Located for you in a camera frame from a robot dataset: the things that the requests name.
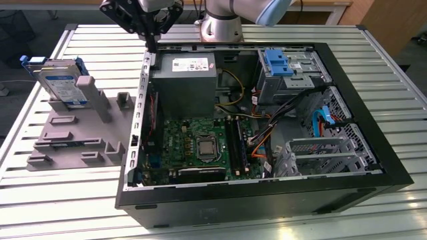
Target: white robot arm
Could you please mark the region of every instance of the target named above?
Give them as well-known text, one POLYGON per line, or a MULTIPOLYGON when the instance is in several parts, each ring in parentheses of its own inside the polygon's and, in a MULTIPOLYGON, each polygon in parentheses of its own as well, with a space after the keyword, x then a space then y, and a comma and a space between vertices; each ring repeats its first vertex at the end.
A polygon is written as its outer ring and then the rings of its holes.
POLYGON ((271 27, 284 16, 296 0, 205 0, 201 38, 205 42, 241 41, 240 17, 271 27))

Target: yellow cable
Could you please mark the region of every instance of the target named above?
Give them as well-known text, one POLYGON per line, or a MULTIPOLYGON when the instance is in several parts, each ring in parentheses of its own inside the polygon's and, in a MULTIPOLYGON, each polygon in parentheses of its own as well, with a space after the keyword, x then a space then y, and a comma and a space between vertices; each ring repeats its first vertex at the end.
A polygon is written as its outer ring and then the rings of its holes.
POLYGON ((243 83, 241 83, 240 79, 236 77, 236 75, 233 75, 232 72, 225 70, 225 69, 223 69, 221 71, 228 73, 232 76, 232 78, 239 82, 240 88, 241 88, 241 94, 240 94, 240 97, 239 97, 239 99, 236 101, 216 104, 216 106, 229 106, 229 105, 233 105, 235 103, 237 103, 243 99, 243 95, 245 93, 245 89, 244 89, 243 83))

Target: barcode sticker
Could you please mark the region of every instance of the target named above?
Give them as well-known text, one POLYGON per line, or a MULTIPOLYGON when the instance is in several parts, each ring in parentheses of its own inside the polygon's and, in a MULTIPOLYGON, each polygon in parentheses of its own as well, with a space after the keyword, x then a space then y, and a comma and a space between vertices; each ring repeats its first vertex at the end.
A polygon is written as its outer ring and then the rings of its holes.
POLYGON ((280 152, 281 152, 281 146, 276 145, 273 152, 275 152, 275 153, 280 153, 280 152))
POLYGON ((300 69, 301 65, 299 63, 291 63, 289 67, 291 67, 291 69, 300 69))
POLYGON ((267 161, 264 161, 264 169, 271 173, 272 172, 272 166, 267 161))
POLYGON ((208 71, 207 58, 175 58, 172 61, 172 72, 208 71))
POLYGON ((259 104, 259 98, 256 96, 252 96, 252 104, 253 105, 259 104))

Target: gray plastic stand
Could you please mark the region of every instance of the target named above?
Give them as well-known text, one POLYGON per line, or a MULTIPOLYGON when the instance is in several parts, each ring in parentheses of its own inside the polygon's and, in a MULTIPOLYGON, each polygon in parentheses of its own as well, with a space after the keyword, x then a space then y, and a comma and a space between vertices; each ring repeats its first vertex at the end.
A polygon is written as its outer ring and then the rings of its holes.
POLYGON ((119 166, 129 143, 135 98, 120 92, 107 98, 95 79, 81 76, 76 86, 88 99, 88 108, 67 108, 49 101, 41 135, 26 160, 28 171, 119 166))

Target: power supply label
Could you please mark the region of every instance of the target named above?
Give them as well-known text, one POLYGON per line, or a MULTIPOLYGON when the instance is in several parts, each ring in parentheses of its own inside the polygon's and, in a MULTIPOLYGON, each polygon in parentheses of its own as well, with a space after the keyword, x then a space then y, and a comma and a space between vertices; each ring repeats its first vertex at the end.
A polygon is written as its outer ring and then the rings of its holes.
POLYGON ((209 63, 205 57, 203 58, 175 58, 172 60, 172 72, 196 72, 208 71, 209 63))
POLYGON ((73 76, 45 76, 45 79, 52 91, 67 105, 77 108, 88 102, 83 92, 76 86, 76 79, 73 76))

